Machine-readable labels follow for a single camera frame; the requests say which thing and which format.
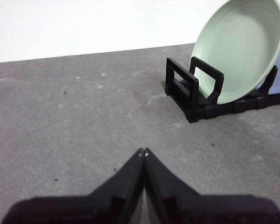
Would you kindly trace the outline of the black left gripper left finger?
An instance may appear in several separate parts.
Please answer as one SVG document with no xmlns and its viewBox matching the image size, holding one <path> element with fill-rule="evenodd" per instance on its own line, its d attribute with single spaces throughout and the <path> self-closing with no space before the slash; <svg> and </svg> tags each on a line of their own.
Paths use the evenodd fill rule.
<svg viewBox="0 0 280 224">
<path fill-rule="evenodd" d="M 135 154 L 110 179 L 84 196 L 35 197 L 15 203 L 4 224 L 129 224 L 141 211 L 145 150 Z"/>
</svg>

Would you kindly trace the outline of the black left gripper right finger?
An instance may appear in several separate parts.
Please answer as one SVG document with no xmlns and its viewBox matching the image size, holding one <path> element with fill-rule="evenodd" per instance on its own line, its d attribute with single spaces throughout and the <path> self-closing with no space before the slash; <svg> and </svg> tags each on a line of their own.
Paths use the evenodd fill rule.
<svg viewBox="0 0 280 224">
<path fill-rule="evenodd" d="M 253 195 L 201 195 L 149 148 L 144 152 L 144 179 L 153 224 L 280 224 L 280 209 L 272 200 Z"/>
</svg>

